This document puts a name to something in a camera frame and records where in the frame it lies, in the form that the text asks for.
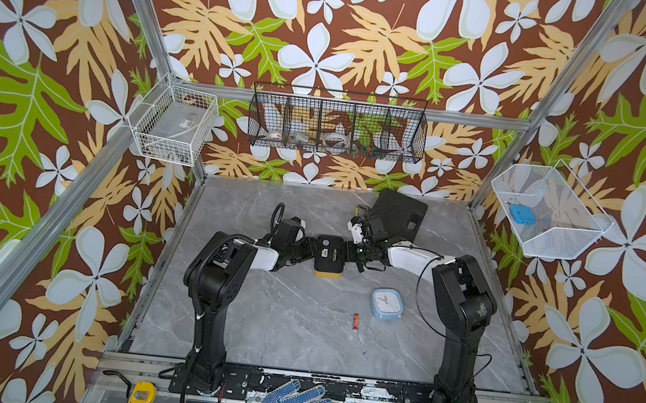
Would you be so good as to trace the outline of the yellow square alarm clock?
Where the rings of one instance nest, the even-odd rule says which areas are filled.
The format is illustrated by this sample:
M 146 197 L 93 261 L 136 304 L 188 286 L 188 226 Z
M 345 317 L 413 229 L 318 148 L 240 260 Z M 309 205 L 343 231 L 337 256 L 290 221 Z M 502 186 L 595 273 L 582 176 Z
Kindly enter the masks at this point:
M 317 237 L 313 267 L 318 278 L 340 279 L 345 261 L 345 242 L 342 237 L 327 234 Z

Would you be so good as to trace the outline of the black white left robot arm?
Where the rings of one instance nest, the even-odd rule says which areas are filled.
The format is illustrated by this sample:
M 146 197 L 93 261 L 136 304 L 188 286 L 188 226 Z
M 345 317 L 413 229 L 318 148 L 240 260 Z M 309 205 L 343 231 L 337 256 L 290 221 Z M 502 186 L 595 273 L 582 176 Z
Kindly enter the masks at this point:
M 238 296 L 252 269 L 277 272 L 313 258 L 311 241 L 300 218 L 271 223 L 268 234 L 252 239 L 220 231 L 184 275 L 184 285 L 195 309 L 193 346 L 184 380 L 202 393 L 216 391 L 226 363 L 224 333 L 229 304 Z

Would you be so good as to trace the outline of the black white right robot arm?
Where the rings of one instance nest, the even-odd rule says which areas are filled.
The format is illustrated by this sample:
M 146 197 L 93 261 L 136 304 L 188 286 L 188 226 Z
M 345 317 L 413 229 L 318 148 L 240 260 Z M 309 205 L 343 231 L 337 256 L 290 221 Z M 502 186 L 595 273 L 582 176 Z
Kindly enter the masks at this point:
M 378 261 L 432 283 L 437 314 L 445 330 L 444 357 L 433 378 L 432 403 L 474 403 L 475 361 L 479 344 L 498 310 L 479 262 L 471 255 L 442 255 L 400 238 L 383 227 L 380 216 L 348 221 L 352 242 L 346 260 L 361 270 Z

